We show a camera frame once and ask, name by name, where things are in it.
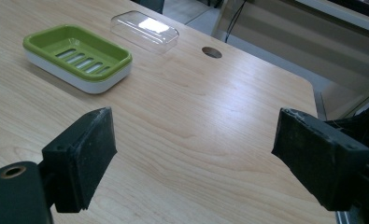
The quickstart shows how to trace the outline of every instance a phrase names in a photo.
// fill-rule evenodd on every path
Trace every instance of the floor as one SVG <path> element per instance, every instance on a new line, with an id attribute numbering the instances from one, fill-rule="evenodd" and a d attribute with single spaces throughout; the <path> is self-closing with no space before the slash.
<path id="1" fill-rule="evenodd" d="M 220 13 L 219 8 L 213 8 L 217 1 L 218 0 L 212 0 L 211 7 L 208 7 L 206 4 L 207 0 L 164 0 L 163 14 L 166 17 L 184 23 L 206 35 L 212 35 L 213 27 L 217 22 L 217 17 Z M 225 33 L 223 31 L 219 31 L 217 36 L 220 36 L 220 40 L 222 41 L 225 37 Z M 233 35 L 230 35 L 227 43 L 268 61 L 269 63 L 286 69 L 297 76 L 307 79 L 313 85 L 318 117 L 321 120 L 326 120 L 320 93 L 327 85 L 330 84 L 328 79 L 320 77 L 303 67 L 279 58 L 276 55 L 251 45 L 250 43 Z"/>

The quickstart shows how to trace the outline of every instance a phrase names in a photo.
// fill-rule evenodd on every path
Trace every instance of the table surface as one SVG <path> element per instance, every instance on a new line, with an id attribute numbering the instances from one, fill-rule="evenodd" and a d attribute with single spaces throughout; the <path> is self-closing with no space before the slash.
<path id="1" fill-rule="evenodd" d="M 110 33 L 129 10 L 177 28 L 177 45 L 157 55 Z M 89 95 L 29 63 L 23 38 L 63 23 L 130 50 L 131 74 Z M 52 207 L 56 223 L 334 223 L 271 154 L 282 106 L 316 115 L 307 81 L 126 0 L 0 0 L 0 167 L 41 162 L 47 143 L 104 106 L 118 153 L 89 209 Z"/>

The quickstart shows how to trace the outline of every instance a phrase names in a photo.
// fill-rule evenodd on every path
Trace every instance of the screw hole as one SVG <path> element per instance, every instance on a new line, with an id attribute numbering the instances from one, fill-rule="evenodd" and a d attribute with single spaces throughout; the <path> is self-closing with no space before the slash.
<path id="1" fill-rule="evenodd" d="M 1 178 L 10 179 L 10 178 L 13 178 L 13 177 L 16 177 L 18 175 L 23 174 L 23 172 L 25 172 L 25 171 L 26 171 L 25 166 L 9 167 L 1 174 Z"/>
<path id="2" fill-rule="evenodd" d="M 221 52 L 219 52 L 217 49 L 213 49 L 211 47 L 204 47 L 204 48 L 202 48 L 202 52 L 205 55 L 207 55 L 207 56 L 209 56 L 211 58 L 217 58 L 218 59 L 218 58 L 221 58 L 222 57 Z"/>

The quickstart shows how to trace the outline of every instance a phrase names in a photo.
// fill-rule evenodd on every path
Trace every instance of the clear plastic container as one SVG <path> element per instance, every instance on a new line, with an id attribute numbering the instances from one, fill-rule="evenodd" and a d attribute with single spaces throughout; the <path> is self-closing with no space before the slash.
<path id="1" fill-rule="evenodd" d="M 177 44 L 178 31 L 138 12 L 129 11 L 111 19 L 111 32 L 148 51 L 163 54 Z"/>

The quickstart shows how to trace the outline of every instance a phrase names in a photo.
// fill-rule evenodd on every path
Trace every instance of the desk hole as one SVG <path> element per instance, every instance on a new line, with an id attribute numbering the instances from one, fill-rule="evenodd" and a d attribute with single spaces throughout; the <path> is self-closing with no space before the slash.
<path id="1" fill-rule="evenodd" d="M 202 48 L 202 51 L 205 55 L 211 57 L 211 58 L 221 58 L 222 54 L 219 50 L 213 49 L 211 47 L 204 47 Z"/>

